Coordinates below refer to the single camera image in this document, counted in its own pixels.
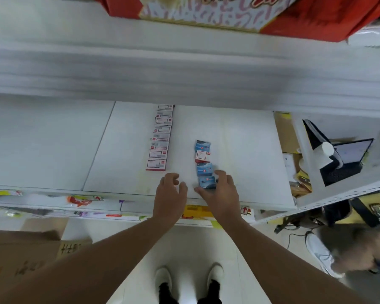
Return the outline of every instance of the person's right hand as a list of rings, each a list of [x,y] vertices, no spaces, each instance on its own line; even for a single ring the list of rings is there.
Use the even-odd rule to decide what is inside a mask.
[[[225,225],[241,219],[241,205],[232,176],[220,170],[216,170],[215,173],[218,175],[217,189],[206,190],[197,187],[194,191],[207,202],[218,223]]]

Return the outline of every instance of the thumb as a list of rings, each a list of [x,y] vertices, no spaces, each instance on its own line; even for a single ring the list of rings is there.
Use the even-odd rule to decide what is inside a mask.
[[[187,185],[185,182],[179,184],[179,195],[187,198]]]
[[[199,194],[205,201],[207,201],[208,198],[212,196],[210,192],[208,192],[206,189],[203,189],[201,187],[194,188],[194,191]]]

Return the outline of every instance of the small blue box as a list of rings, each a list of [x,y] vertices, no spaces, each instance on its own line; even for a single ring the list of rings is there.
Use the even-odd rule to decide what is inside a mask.
[[[197,176],[211,176],[213,164],[211,162],[197,163]]]
[[[202,150],[204,152],[209,152],[210,146],[211,146],[211,143],[209,143],[209,142],[197,140],[196,141],[196,147],[194,148],[194,151],[197,152],[197,150]]]
[[[202,176],[198,178],[198,182],[200,187],[203,189],[215,189],[217,187],[217,183],[215,181],[214,176]]]

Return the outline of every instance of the hand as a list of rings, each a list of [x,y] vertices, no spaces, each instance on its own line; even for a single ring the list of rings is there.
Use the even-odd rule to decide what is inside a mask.
[[[172,225],[183,215],[187,202],[187,185],[182,182],[177,192],[175,187],[179,184],[177,178],[179,174],[176,173],[167,173],[162,177],[156,189],[153,205],[153,217],[162,218]]]
[[[217,189],[206,190],[201,187],[194,189],[207,202],[208,207],[222,226],[241,219],[239,195],[231,175],[216,170],[218,175]]]

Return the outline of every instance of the white shoe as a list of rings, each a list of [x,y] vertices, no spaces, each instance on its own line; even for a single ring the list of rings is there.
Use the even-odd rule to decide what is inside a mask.
[[[312,256],[318,259],[322,271],[335,277],[342,278],[345,274],[336,273],[332,270],[331,265],[334,263],[334,257],[322,241],[313,233],[305,237],[305,245]]]
[[[210,286],[212,280],[217,281],[220,285],[222,285],[224,282],[224,277],[225,275],[222,266],[219,263],[214,264],[213,268],[208,274],[207,289]]]
[[[169,291],[172,292],[172,277],[170,276],[169,270],[166,267],[162,267],[156,271],[155,274],[155,286],[156,286],[156,294],[159,298],[159,286],[163,283],[167,283],[169,286]]]

